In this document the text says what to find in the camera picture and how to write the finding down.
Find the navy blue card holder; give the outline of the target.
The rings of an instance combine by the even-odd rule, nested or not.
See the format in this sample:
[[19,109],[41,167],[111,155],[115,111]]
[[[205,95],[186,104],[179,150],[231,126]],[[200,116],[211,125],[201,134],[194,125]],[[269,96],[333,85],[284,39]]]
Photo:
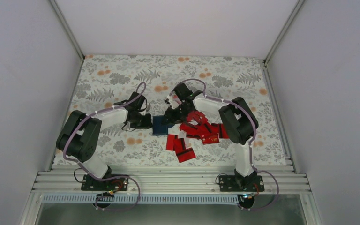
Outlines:
[[152,135],[163,136],[169,134],[169,128],[172,128],[174,123],[168,123],[163,115],[152,117]]

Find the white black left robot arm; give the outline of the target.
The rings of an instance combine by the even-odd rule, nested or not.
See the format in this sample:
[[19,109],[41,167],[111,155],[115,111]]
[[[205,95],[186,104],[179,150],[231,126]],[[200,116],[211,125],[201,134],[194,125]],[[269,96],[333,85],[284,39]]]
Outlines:
[[151,115],[142,114],[142,106],[146,104],[145,96],[133,92],[128,100],[91,114],[75,110],[62,128],[56,148],[62,151],[65,160],[77,163],[91,176],[97,188],[105,190],[110,187],[112,177],[110,167],[96,153],[100,132],[117,124],[151,128]]

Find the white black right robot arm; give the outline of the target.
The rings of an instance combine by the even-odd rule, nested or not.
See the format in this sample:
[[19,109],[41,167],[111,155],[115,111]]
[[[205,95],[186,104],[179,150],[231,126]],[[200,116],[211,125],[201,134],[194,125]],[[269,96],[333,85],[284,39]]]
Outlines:
[[193,111],[217,114],[221,118],[221,127],[228,138],[236,145],[236,166],[234,182],[241,191],[248,190],[257,183],[258,170],[253,163],[252,144],[259,127],[256,117],[245,100],[237,97],[225,100],[209,96],[205,90],[192,92],[184,82],[179,83],[172,93],[179,102],[169,95],[166,102],[170,104],[164,113],[164,124],[186,122],[187,116]]

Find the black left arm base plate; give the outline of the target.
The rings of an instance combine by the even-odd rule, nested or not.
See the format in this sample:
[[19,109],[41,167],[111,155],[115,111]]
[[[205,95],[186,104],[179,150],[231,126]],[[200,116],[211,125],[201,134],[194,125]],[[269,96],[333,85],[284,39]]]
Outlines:
[[82,191],[126,191],[128,187],[128,178],[117,178],[108,181],[98,181],[89,175],[84,175],[81,190]]

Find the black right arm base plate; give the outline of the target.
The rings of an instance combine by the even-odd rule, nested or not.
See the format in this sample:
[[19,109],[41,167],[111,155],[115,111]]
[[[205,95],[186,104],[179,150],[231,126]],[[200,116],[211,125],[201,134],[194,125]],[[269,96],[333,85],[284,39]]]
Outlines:
[[219,175],[216,183],[221,192],[264,192],[265,186],[260,175],[243,178],[235,175]]

